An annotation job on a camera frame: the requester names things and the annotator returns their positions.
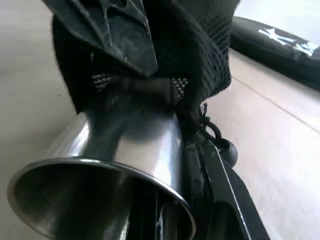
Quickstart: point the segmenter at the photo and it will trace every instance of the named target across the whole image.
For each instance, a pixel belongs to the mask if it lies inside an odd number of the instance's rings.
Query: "white tiled floor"
[[[0,2],[0,239],[43,240],[12,212],[9,178],[37,160],[73,111],[40,0]],[[231,51],[232,85],[208,113],[239,151],[246,183],[273,240],[320,235],[320,95]]]

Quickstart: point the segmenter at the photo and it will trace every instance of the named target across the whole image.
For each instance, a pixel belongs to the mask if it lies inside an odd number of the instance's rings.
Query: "tile grout line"
[[[301,122],[302,124],[306,125],[308,128],[312,129],[313,131],[315,131],[316,133],[320,134],[320,130],[314,128],[312,125],[310,125],[309,123],[305,122],[304,120],[302,120],[301,118],[293,115],[291,112],[287,111],[286,109],[284,109],[282,106],[280,106],[279,104],[277,104],[275,101],[273,101],[272,99],[264,96],[263,94],[261,94],[260,92],[258,92],[257,90],[255,90],[254,88],[250,87],[248,84],[244,83],[243,81],[241,81],[240,79],[238,79],[237,77],[232,75],[232,78],[234,80],[236,80],[237,82],[239,82],[240,84],[246,86],[247,88],[249,88],[250,90],[254,91],[256,94],[258,94],[260,97],[262,97],[263,99],[267,100],[268,102],[270,102],[271,104],[273,104],[274,106],[276,106],[277,108],[281,109],[282,111],[284,111],[286,114],[290,115],[291,117],[293,117],[294,119],[298,120],[299,122]]]

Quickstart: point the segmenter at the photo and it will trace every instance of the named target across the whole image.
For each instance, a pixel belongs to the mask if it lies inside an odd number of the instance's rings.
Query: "stainless steel pipe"
[[[173,113],[133,95],[100,97],[62,132],[45,160],[10,181],[15,213],[50,239],[126,239],[137,179],[170,195],[195,221],[184,198],[183,142]]]

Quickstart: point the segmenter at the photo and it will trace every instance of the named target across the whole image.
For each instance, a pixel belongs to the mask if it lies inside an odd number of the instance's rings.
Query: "black mesh fabric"
[[[228,49],[238,0],[144,0],[143,3],[158,62],[153,77],[172,81],[180,99],[178,107],[186,113],[194,112],[205,99],[231,82]],[[112,57],[79,43],[62,28],[57,20],[53,21],[56,58],[63,78],[73,88],[77,85],[75,81],[81,82],[78,90],[69,87],[76,108],[80,109],[81,104],[75,102],[78,97],[73,94],[83,97],[86,91],[90,95],[99,93],[112,81],[113,74],[135,75]],[[75,67],[79,62],[82,69]]]

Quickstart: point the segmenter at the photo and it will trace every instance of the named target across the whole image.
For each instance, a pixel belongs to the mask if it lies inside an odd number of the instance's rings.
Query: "floor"
[[[40,0],[0,2],[0,239],[44,240],[12,212],[10,177],[75,116]],[[238,148],[235,166],[272,240],[320,235],[320,94],[230,52],[232,85],[208,113]]]

